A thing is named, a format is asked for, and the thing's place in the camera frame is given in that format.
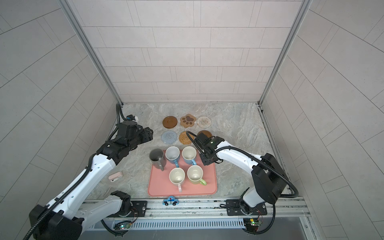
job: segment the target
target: wooden coaster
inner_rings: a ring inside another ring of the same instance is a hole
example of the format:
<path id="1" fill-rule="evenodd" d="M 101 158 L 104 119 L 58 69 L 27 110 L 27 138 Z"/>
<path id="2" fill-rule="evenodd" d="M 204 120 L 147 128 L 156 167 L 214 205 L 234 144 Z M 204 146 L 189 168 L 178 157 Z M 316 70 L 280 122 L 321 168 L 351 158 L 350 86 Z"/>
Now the wooden coaster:
<path id="1" fill-rule="evenodd" d="M 187 136 L 187 133 L 184 131 L 184 132 L 182 132 L 182 133 L 180 133 L 180 135 L 179 135 L 179 141 L 182 143 L 182 144 L 185 144 L 185 145 L 188 145 L 188 144 L 191 144 L 192 142 L 191 142 L 191 140 L 188 138 L 188 136 Z"/>
<path id="2" fill-rule="evenodd" d="M 180 118 L 180 125 L 187 128 L 195 125 L 196 118 L 191 114 L 187 114 Z"/>
<path id="3" fill-rule="evenodd" d="M 165 128 L 173 128 L 177 125 L 177 118 L 174 116 L 168 116 L 163 119 L 163 126 Z"/>
<path id="4" fill-rule="evenodd" d="M 197 135 L 199 135 L 200 133 L 204 133 L 207 137 L 212 137 L 212 136 L 213 136 L 212 133 L 209 132 L 209 131 L 207 131 L 207 130 L 202 130 L 202 131 L 200 131 Z"/>

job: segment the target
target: gray tile wall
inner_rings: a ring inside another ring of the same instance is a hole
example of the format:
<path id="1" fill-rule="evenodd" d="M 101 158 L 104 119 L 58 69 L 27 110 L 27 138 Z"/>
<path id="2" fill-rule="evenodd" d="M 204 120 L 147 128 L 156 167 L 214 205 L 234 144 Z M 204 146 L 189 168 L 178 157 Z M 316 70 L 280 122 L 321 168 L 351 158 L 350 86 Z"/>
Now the gray tile wall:
<path id="1" fill-rule="evenodd" d="M 115 102 L 56 0 L 0 1 L 0 239 L 84 169 Z"/>
<path id="2" fill-rule="evenodd" d="M 383 1 L 313 0 L 263 104 L 323 239 L 384 237 L 383 36 Z"/>
<path id="3" fill-rule="evenodd" d="M 301 1 L 69 3 L 124 102 L 256 102 Z"/>

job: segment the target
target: gray marble surface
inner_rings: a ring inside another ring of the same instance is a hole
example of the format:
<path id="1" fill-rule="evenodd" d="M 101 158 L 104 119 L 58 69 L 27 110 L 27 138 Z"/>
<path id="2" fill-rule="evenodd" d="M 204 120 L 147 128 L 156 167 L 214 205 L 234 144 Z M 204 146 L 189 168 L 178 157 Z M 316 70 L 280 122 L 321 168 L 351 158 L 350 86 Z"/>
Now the gray marble surface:
<path id="1" fill-rule="evenodd" d="M 205 130 L 214 136 L 222 137 L 247 152 L 260 155 L 267 152 L 273 154 L 255 103 L 126 104 L 123 106 L 123 113 L 125 116 L 129 114 L 137 116 L 140 125 L 150 127 L 154 131 L 153 140 L 129 152 L 129 155 L 100 181 L 87 199 L 104 199 L 114 190 L 126 192 L 136 199 L 150 198 L 147 193 L 151 172 L 149 152 L 155 148 L 167 149 L 169 146 L 177 146 L 182 149 L 187 146 L 179 140 L 172 145 L 161 141 L 161 134 L 169 130 L 162 125 L 162 120 L 166 116 L 175 116 L 178 120 L 188 113 L 196 118 L 207 116 L 212 123 Z M 185 130 L 197 134 L 204 129 L 197 123 L 184 128 L 179 121 L 171 130 L 179 135 Z M 209 196 L 236 197 L 249 186 L 253 186 L 251 176 L 239 167 L 227 161 L 216 164 L 215 167 L 217 192 Z M 108 176 L 119 171 L 123 172 L 124 177 L 116 182 L 110 182 Z"/>

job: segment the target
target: pink tray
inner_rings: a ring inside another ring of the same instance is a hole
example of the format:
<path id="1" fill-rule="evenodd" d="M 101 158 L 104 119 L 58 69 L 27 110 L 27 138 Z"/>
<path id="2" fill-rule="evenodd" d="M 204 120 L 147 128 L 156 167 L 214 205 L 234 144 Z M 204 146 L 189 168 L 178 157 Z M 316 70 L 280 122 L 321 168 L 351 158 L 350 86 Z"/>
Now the pink tray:
<path id="1" fill-rule="evenodd" d="M 190 166 L 185 163 L 180 150 L 180 160 L 179 166 L 185 172 L 185 180 L 181 185 L 182 192 L 179 192 L 177 186 L 173 185 L 169 180 L 169 173 L 176 166 L 170 163 L 167 160 L 167 164 L 164 167 L 164 171 L 155 168 L 152 166 L 151 176 L 149 178 L 148 184 L 148 194 L 152 197 L 168 197 L 168 196 L 182 196 L 182 195 L 209 195 L 214 194 L 217 191 L 217 182 L 216 182 L 216 169 L 215 164 L 210 164 L 208 166 L 204 166 L 201 162 L 199 153 L 196 156 L 196 163 L 199 165 L 204 173 L 203 179 L 207 182 L 207 185 L 204 186 L 202 184 L 192 184 L 187 176 L 187 170 Z"/>

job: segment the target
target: wall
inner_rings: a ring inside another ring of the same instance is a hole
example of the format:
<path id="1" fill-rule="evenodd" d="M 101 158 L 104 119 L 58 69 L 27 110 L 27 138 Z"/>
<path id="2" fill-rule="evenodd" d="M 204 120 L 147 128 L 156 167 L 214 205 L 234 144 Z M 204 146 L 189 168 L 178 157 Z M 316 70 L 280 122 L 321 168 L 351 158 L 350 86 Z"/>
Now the wall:
<path id="1" fill-rule="evenodd" d="M 0 239 L 13 240 L 85 167 L 116 114 L 56 0 L 0 1 L 0 29 Z"/>
<path id="2" fill-rule="evenodd" d="M 263 104 L 323 239 L 384 237 L 383 15 L 314 0 Z"/>
<path id="3" fill-rule="evenodd" d="M 69 3 L 126 103 L 258 101 L 301 4 Z"/>

